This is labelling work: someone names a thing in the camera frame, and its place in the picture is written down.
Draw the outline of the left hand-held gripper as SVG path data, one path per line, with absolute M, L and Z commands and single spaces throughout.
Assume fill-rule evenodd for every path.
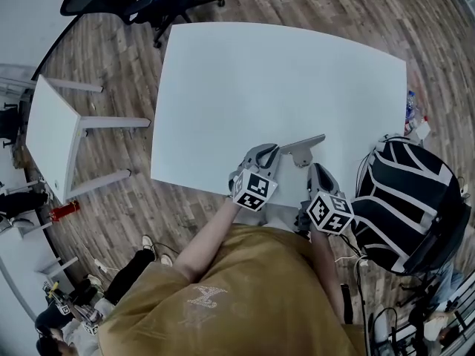
M 275 143 L 265 143 L 250 149 L 242 168 L 229 175 L 229 190 L 233 203 L 251 211 L 259 211 L 270 200 L 278 187 L 274 177 L 280 160 L 280 148 Z

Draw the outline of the person's light grey trousers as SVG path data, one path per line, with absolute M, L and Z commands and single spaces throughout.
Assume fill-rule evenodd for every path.
M 233 223 L 296 232 L 298 230 L 295 225 L 297 216 L 297 208 L 267 203 L 259 211 L 250 211 L 246 208 L 242 208 L 235 217 Z

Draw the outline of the white metal rack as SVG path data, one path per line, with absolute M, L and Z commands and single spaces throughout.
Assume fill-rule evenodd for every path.
M 452 294 L 451 298 L 441 304 L 437 316 L 425 324 L 424 336 L 436 343 L 435 356 L 475 356 L 475 271 Z M 449 345 L 442 345 L 451 328 L 458 328 L 459 333 Z

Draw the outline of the clear plastic water bottle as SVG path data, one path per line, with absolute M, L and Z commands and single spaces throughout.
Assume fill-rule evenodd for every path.
M 408 121 L 408 122 L 415 115 L 415 111 L 416 111 L 415 96 L 416 96 L 416 94 L 413 91 L 409 90 L 407 92 L 406 108 L 405 108 L 405 120 Z

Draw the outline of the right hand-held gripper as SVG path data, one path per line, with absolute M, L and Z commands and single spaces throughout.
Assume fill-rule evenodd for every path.
M 304 212 L 315 229 L 326 234 L 342 234 L 354 219 L 353 208 L 349 200 L 338 197 L 341 193 L 339 184 L 322 164 L 309 166 L 307 190 L 312 201 Z

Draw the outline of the person's left forearm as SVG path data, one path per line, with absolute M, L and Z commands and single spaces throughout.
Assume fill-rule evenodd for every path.
M 227 198 L 217 213 L 180 252 L 173 268 L 190 283 L 199 280 L 211 265 L 239 211 L 240 206 Z

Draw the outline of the grey metal ladder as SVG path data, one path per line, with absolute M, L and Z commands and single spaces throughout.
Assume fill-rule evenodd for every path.
M 0 63 L 0 96 L 20 99 L 34 90 L 34 66 Z

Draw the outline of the person's mustard shirt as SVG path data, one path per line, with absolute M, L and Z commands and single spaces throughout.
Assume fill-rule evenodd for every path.
M 103 356 L 363 356 L 359 326 L 335 315 L 307 240 L 234 227 L 190 283 L 151 263 L 99 327 Z

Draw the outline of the small white side table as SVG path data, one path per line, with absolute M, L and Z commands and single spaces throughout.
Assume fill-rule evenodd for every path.
M 81 138 L 91 129 L 147 128 L 150 119 L 115 116 L 82 116 L 56 90 L 67 88 L 100 93 L 103 87 L 38 76 L 27 121 L 26 146 L 44 181 L 61 204 L 92 190 L 131 176 L 116 171 L 73 185 Z

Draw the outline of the person's right forearm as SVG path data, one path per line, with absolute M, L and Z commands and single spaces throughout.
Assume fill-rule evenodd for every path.
M 344 323 L 344 298 L 330 242 L 325 233 L 316 229 L 311 230 L 310 236 L 314 271 L 336 317 Z

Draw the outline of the red fire extinguisher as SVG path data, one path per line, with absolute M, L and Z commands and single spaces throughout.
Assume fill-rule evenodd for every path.
M 77 200 L 73 200 L 65 205 L 62 205 L 57 208 L 53 208 L 50 213 L 49 217 L 50 220 L 53 222 L 60 221 L 63 217 L 66 217 L 69 214 L 72 214 L 80 209 L 79 202 Z

